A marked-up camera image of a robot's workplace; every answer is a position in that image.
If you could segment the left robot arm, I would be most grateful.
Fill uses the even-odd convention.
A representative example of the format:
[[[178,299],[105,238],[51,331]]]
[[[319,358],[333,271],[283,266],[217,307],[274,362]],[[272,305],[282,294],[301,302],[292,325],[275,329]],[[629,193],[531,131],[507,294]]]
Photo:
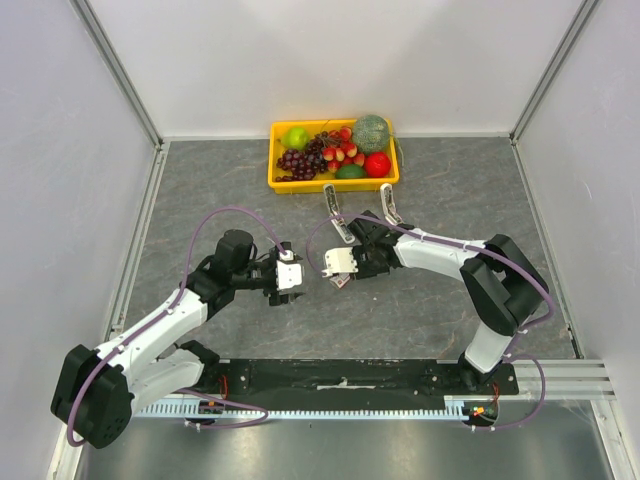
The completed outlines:
[[[168,394],[192,387],[208,393],[219,382],[219,357],[188,341],[168,357],[163,352],[229,305],[239,291],[259,290],[272,306],[299,296],[304,269],[290,243],[256,253],[254,239],[228,230],[151,314],[119,336],[90,349],[82,344],[65,356],[50,411],[66,424],[68,441],[96,449],[111,444],[131,417]]]

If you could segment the green white stapler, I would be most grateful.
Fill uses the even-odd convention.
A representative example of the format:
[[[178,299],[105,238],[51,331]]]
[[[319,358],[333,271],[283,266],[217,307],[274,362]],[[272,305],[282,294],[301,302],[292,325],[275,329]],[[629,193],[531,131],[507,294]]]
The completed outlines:
[[[323,193],[334,229],[346,244],[353,244],[356,238],[349,230],[345,219],[341,215],[335,186],[331,183],[325,184],[323,186]]]

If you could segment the red white staple box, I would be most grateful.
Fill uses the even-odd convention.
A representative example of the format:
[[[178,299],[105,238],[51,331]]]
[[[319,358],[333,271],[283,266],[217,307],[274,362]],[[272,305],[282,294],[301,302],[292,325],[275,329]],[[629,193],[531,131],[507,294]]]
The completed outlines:
[[[329,278],[329,281],[335,288],[342,289],[351,281],[351,279],[351,273],[336,273]]]

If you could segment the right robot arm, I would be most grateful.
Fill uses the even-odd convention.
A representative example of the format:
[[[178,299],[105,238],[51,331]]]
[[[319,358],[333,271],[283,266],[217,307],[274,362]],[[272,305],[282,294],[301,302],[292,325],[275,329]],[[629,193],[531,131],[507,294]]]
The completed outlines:
[[[508,236],[460,240],[427,233],[413,225],[391,225],[367,211],[348,229],[359,242],[353,248],[355,279],[392,269],[420,269],[462,282],[480,324],[461,354],[458,381],[467,392],[483,392],[524,327],[552,316],[550,289]]]

